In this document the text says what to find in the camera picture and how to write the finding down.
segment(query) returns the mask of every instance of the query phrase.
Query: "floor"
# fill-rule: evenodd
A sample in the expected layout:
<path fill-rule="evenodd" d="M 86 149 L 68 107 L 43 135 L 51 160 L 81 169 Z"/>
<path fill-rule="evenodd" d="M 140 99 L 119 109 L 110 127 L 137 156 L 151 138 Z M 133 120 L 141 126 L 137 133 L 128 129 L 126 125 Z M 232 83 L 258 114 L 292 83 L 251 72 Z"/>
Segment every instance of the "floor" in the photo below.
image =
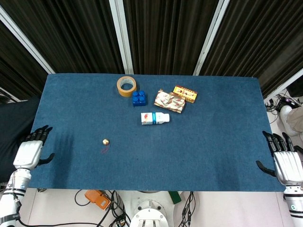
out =
<path fill-rule="evenodd" d="M 275 116 L 268 113 L 269 122 Z M 279 119 L 271 124 L 272 132 L 284 131 Z M 303 147 L 299 137 L 292 138 L 294 145 Z M 49 189 L 37 192 L 28 189 L 20 214 L 29 225 L 51 225 L 68 222 L 98 223 L 104 211 L 94 204 L 78 206 L 74 201 L 77 190 Z M 79 203 L 86 203 L 85 191 L 77 196 Z M 197 207 L 192 217 L 191 227 L 294 227 L 282 192 L 197 192 Z M 175 226 L 178 226 L 184 202 L 174 210 Z M 102 223 L 107 227 L 113 217 Z M 87 225 L 69 225 L 71 227 Z"/>

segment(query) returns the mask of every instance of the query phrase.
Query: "small gold ball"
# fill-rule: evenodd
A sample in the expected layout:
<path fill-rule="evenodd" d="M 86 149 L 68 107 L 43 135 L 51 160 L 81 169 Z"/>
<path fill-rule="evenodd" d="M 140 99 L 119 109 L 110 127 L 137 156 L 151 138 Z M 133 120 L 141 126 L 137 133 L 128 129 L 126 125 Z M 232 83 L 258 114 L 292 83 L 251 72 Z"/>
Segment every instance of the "small gold ball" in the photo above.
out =
<path fill-rule="evenodd" d="M 109 144 L 109 140 L 108 140 L 108 139 L 104 139 L 104 140 L 102 141 L 102 143 L 103 143 L 103 145 L 108 145 L 108 144 Z"/>

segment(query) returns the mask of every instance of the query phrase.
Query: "brown packing tape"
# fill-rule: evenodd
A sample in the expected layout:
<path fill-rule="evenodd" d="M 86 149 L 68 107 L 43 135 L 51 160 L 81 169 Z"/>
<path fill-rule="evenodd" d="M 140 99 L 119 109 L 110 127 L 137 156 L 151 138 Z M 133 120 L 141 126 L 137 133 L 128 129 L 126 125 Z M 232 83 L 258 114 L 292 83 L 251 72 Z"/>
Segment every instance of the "brown packing tape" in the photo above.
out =
<path fill-rule="evenodd" d="M 121 88 L 123 84 L 131 84 L 133 87 L 129 90 L 124 90 Z M 123 97 L 131 97 L 132 93 L 137 89 L 137 84 L 134 78 L 129 76 L 124 76 L 117 81 L 117 88 L 119 94 L 122 95 Z"/>

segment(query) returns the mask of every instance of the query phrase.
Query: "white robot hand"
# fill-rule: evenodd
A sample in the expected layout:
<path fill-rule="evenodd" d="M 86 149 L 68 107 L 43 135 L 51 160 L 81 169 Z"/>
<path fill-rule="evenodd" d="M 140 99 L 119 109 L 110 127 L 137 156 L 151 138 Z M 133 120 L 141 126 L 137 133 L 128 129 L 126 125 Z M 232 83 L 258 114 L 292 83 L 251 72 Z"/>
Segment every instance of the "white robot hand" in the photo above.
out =
<path fill-rule="evenodd" d="M 275 171 L 267 169 L 260 161 L 256 161 L 258 167 L 266 174 L 277 177 L 278 181 L 286 186 L 284 191 L 290 215 L 295 227 L 303 227 L 303 167 L 298 155 L 302 151 L 299 146 L 293 147 L 293 143 L 286 133 L 282 133 L 285 141 L 277 134 L 263 131 L 268 147 L 273 157 Z"/>
<path fill-rule="evenodd" d="M 20 219 L 21 202 L 31 179 L 30 171 L 53 159 L 54 153 L 48 159 L 40 159 L 42 147 L 52 129 L 48 125 L 39 128 L 21 143 L 14 160 L 17 170 L 10 176 L 0 200 L 0 227 L 16 226 L 16 220 Z"/>

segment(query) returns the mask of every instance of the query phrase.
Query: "blue lego brick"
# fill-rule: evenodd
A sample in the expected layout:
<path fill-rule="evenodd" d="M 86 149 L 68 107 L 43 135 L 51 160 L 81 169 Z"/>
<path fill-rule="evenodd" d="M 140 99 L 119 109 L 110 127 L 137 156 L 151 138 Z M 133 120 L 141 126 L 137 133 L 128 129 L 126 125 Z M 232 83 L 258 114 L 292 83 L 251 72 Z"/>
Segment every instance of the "blue lego brick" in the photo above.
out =
<path fill-rule="evenodd" d="M 133 92 L 133 106 L 146 105 L 146 97 L 144 91 Z"/>

